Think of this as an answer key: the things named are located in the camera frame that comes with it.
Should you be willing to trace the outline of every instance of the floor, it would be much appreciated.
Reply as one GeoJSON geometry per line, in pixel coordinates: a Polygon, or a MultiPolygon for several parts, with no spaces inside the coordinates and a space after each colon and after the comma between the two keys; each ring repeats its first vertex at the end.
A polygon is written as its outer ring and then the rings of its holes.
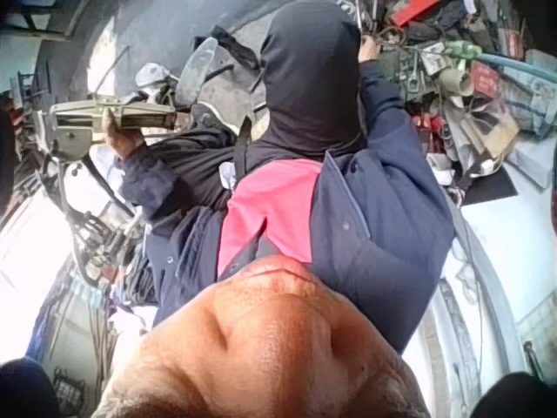
{"type": "MultiPolygon", "coordinates": [[[[235,31],[257,17],[263,16],[291,0],[91,0],[77,26],[72,42],[43,43],[38,62],[50,62],[56,68],[52,75],[54,95],[45,98],[44,109],[54,102],[85,98],[92,65],[108,69],[126,47],[128,53],[111,76],[118,95],[135,88],[135,74],[147,62],[156,62],[171,72],[181,73],[192,53],[194,37],[206,36],[215,24],[235,31]],[[105,50],[102,63],[91,63],[91,56],[103,32],[105,50]]],[[[70,0],[59,0],[63,13],[50,21],[50,28],[62,30],[71,16],[70,0]]]]}

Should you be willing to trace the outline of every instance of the red shirt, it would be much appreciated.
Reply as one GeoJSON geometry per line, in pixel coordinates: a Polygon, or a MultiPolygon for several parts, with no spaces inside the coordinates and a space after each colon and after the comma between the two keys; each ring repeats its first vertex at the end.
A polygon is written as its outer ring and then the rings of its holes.
{"type": "Polygon", "coordinates": [[[273,161],[245,177],[231,199],[218,251],[220,276],[265,228],[280,252],[312,262],[310,215],[321,164],[306,159],[273,161]]]}

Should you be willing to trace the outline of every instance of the navy blue jacket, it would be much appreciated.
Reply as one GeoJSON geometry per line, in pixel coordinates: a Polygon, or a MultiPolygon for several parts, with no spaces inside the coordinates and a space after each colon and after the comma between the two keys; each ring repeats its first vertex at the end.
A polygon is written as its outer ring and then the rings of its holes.
{"type": "MultiPolygon", "coordinates": [[[[396,88],[372,62],[362,65],[361,77],[367,147],[325,156],[313,196],[309,268],[401,353],[437,286],[453,220],[396,88]]],[[[152,218],[146,252],[159,322],[217,281],[225,213],[207,207],[161,213],[180,187],[178,176],[148,154],[124,169],[122,194],[152,218]]]]}

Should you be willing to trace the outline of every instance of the pipe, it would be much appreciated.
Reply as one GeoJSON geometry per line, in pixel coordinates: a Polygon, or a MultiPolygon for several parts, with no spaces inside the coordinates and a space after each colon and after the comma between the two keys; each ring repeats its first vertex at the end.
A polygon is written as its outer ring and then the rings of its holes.
{"type": "Polygon", "coordinates": [[[550,83],[557,84],[557,73],[554,71],[546,70],[541,67],[534,67],[529,63],[523,63],[522,61],[516,61],[515,59],[510,59],[507,57],[500,57],[498,55],[492,54],[481,54],[478,60],[493,65],[502,65],[504,67],[514,68],[515,70],[531,74],[533,76],[543,78],[550,83]]]}

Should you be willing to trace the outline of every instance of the wire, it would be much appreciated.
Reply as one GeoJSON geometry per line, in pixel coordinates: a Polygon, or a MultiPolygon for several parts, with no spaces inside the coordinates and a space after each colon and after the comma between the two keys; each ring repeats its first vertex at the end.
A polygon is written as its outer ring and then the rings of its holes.
{"type": "Polygon", "coordinates": [[[122,57],[124,56],[124,54],[130,50],[130,46],[126,46],[122,52],[120,52],[120,54],[116,57],[116,59],[114,60],[114,63],[112,63],[112,65],[108,68],[108,70],[106,71],[106,73],[103,75],[103,78],[101,78],[101,81],[98,83],[97,88],[93,91],[94,94],[97,94],[98,91],[100,90],[100,88],[103,86],[104,81],[106,81],[106,78],[108,77],[108,75],[111,73],[112,70],[114,70],[114,68],[117,66],[118,62],[120,61],[120,59],[122,59],[122,57]]]}

